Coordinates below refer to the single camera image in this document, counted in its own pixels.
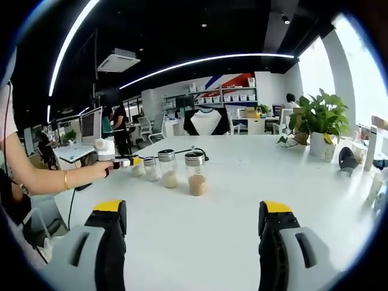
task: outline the metal lid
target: metal lid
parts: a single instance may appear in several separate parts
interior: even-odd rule
[[[160,162],[171,162],[175,160],[175,152],[172,149],[161,150],[158,152],[158,158]]]
[[[197,167],[205,163],[205,154],[200,151],[192,151],[184,155],[186,165],[189,167]]]
[[[155,158],[153,156],[148,156],[148,157],[144,158],[143,161],[144,161],[144,165],[146,167],[156,165],[156,161],[155,161]]]

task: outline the spice jar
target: spice jar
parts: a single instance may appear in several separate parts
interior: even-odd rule
[[[150,182],[159,180],[158,168],[156,166],[156,160],[153,156],[149,156],[144,159],[145,177]]]
[[[144,162],[141,160],[137,165],[132,166],[132,176],[138,178],[146,173],[144,169]]]
[[[166,188],[176,188],[178,177],[176,176],[176,160],[174,150],[161,150],[158,152],[162,183]]]
[[[194,151],[185,154],[190,194],[201,196],[207,191],[205,154]]]

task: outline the window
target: window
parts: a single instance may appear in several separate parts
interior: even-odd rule
[[[319,88],[335,94],[332,68],[321,38],[317,38],[300,56],[303,96],[320,95]]]
[[[333,22],[352,75],[356,123],[371,125],[371,116],[388,120],[388,97],[383,77],[364,41],[344,15]]]

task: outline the led light strip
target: led light strip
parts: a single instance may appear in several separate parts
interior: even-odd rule
[[[287,59],[293,59],[294,56],[290,56],[290,55],[280,55],[280,54],[277,54],[277,53],[237,53],[237,54],[234,54],[234,55],[224,55],[224,56],[211,56],[209,58],[204,58],[204,59],[196,59],[194,61],[190,61],[190,62],[184,62],[182,64],[179,64],[179,65],[173,65],[172,67],[168,67],[168,68],[165,68],[165,69],[162,69],[162,70],[159,70],[159,71],[156,71],[154,73],[151,73],[147,76],[144,76],[144,77],[141,77],[137,80],[134,80],[122,87],[120,87],[120,90],[121,89],[124,89],[134,83],[137,83],[139,81],[142,81],[144,79],[147,79],[149,77],[152,77],[152,76],[155,76],[157,74],[160,74],[160,73],[164,73],[166,71],[169,71],[169,70],[173,70],[173,69],[177,69],[177,68],[180,68],[180,67],[184,67],[186,65],[192,65],[192,64],[197,64],[199,62],[207,62],[207,61],[212,61],[214,59],[226,59],[226,58],[239,58],[239,57],[242,57],[242,56],[275,56],[275,57],[278,57],[278,58],[287,58]]]
[[[74,22],[69,33],[67,34],[65,41],[62,45],[61,51],[59,52],[58,59],[56,60],[53,76],[51,78],[50,90],[48,91],[49,97],[53,96],[55,81],[56,81],[56,78],[58,77],[59,68],[62,64],[65,53],[66,53],[73,37],[75,36],[75,34],[76,34],[77,30],[79,29],[79,27],[81,26],[81,24],[84,22],[85,18],[93,10],[93,8],[96,6],[96,4],[98,2],[99,2],[99,0],[90,0],[89,1],[89,3],[84,7],[82,12],[78,15],[76,21]]]
[[[47,123],[50,123],[50,110],[51,110],[51,105],[47,106]]]

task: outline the person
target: person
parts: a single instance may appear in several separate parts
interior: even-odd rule
[[[45,123],[42,124],[41,140],[38,143],[38,149],[42,153],[43,160],[47,164],[48,169],[52,170],[54,167],[57,170],[55,154],[51,146],[52,143],[47,133],[47,123]]]
[[[8,177],[3,169],[0,169],[0,199],[5,212],[16,225],[23,223],[23,219],[34,208],[40,210],[46,226],[49,226],[56,219],[61,219],[53,195],[29,197],[23,193],[19,183]],[[25,225],[26,227],[32,232],[43,230],[38,212],[33,213],[31,220]]]
[[[286,109],[299,108],[299,105],[295,103],[295,95],[288,93],[286,95],[287,104],[285,105]]]
[[[120,130],[119,132],[115,132],[115,143],[120,155],[129,155],[127,129],[125,126],[126,119],[127,113],[125,112],[124,105],[121,104],[113,114],[113,130]]]
[[[13,62],[10,63],[14,67],[16,51],[12,58]],[[13,119],[13,86],[9,81],[12,71],[13,68],[10,70],[8,65],[5,77],[0,80],[0,149],[4,152],[5,168],[7,169],[10,166],[16,179],[36,195],[59,193],[88,184],[95,179],[105,178],[107,176],[106,170],[113,167],[112,162],[96,162],[92,166],[68,171],[37,169],[32,165],[18,138],[15,120]],[[13,197],[12,187],[11,190],[10,188],[3,189],[1,194],[11,199]],[[0,207],[0,212],[4,212],[3,205]],[[29,263],[36,268],[44,267],[44,261],[25,240],[16,223],[9,216],[6,216],[6,218],[10,231],[19,243]]]

